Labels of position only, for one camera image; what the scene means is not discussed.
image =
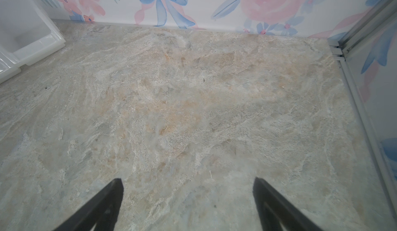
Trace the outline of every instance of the white plastic bin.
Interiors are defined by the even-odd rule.
[[[34,0],[0,0],[0,83],[65,46],[47,13]]]

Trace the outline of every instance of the beige marble surface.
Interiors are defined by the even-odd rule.
[[[0,85],[0,227],[52,230],[115,177],[116,230],[260,230],[255,176],[324,230],[396,228],[325,40],[57,24]]]

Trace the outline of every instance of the pink rose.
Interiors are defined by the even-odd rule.
[[[241,8],[249,19],[272,25],[290,19],[304,2],[305,0],[241,0]]]

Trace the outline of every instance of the ribbon tail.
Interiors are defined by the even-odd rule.
[[[157,10],[157,25],[155,27],[164,26],[167,21],[167,11],[161,0],[156,0],[156,10]]]
[[[166,0],[166,5],[168,12],[170,12],[172,18],[174,18],[176,24],[178,25],[179,28],[184,28],[186,27],[191,27],[193,25],[196,25],[194,22],[187,20],[181,13],[179,13],[174,6],[170,3],[169,0]]]

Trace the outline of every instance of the white container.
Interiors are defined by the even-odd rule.
[[[59,29],[34,0],[0,0],[0,83],[64,46]]]

